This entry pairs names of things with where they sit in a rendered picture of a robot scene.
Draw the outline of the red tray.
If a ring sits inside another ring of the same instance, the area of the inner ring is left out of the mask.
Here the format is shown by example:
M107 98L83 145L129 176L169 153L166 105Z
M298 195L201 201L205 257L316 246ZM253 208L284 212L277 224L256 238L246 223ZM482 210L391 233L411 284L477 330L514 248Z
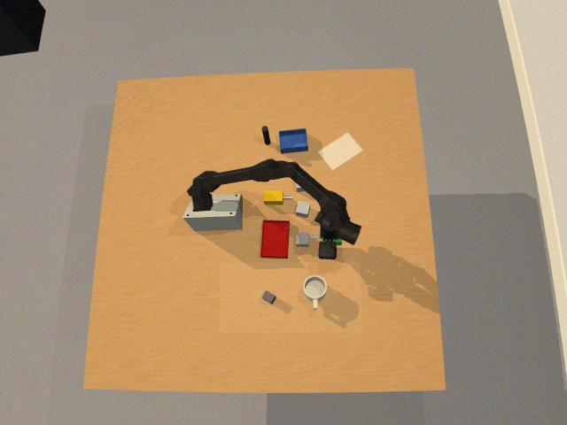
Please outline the red tray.
M260 256L288 259L289 220L263 220Z

